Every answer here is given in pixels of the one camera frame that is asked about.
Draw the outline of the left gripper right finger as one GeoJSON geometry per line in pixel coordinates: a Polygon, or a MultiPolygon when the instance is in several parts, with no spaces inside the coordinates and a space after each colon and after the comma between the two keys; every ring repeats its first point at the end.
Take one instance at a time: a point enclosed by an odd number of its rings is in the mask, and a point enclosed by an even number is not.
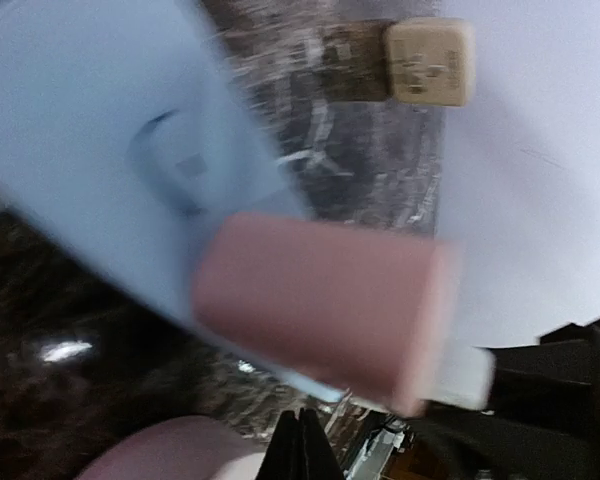
{"type": "Polygon", "coordinates": [[[313,409],[284,411],[264,456],[264,480],[343,480],[313,409]]]}

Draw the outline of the white charger plug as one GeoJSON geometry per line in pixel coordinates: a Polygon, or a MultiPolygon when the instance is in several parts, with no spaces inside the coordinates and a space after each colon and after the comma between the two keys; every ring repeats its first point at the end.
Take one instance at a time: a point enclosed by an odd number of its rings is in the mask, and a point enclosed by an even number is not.
{"type": "Polygon", "coordinates": [[[486,349],[449,344],[437,369],[429,399],[465,410],[486,408],[495,374],[495,357],[486,349]]]}

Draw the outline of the grey-blue power strip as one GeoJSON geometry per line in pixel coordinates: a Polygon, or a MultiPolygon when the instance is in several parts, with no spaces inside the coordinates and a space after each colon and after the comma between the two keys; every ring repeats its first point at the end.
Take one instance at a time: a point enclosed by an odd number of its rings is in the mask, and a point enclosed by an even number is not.
{"type": "Polygon", "coordinates": [[[196,1],[0,2],[0,196],[115,288],[203,338],[191,278],[224,219],[305,195],[196,1]]]}

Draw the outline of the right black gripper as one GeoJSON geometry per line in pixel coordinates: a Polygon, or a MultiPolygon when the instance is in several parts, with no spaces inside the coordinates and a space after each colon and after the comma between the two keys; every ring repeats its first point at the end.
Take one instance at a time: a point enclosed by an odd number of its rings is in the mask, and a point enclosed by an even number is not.
{"type": "Polygon", "coordinates": [[[600,318],[491,352],[484,409],[433,403],[409,422],[450,477],[600,479],[600,318]]]}

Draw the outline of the beige cube socket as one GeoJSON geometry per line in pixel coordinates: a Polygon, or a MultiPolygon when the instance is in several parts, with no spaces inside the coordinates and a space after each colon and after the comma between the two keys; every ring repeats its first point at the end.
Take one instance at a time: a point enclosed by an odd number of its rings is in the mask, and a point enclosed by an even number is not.
{"type": "Polygon", "coordinates": [[[476,42],[468,21],[414,17],[384,33],[389,90],[406,104],[463,107],[476,83],[476,42]]]}

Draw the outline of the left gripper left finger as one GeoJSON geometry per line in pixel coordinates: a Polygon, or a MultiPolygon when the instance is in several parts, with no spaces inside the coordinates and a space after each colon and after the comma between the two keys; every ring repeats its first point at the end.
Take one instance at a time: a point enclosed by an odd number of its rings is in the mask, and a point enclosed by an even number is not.
{"type": "Polygon", "coordinates": [[[254,479],[265,449],[205,416],[147,427],[116,444],[80,474],[88,479],[254,479]]]}

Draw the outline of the pink charger plug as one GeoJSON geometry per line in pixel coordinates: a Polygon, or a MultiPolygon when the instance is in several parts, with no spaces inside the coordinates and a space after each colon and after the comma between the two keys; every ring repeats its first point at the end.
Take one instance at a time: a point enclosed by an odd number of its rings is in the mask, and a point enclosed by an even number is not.
{"type": "Polygon", "coordinates": [[[235,346],[410,417],[432,390],[456,279],[455,251],[431,238],[242,213],[192,296],[235,346]]]}

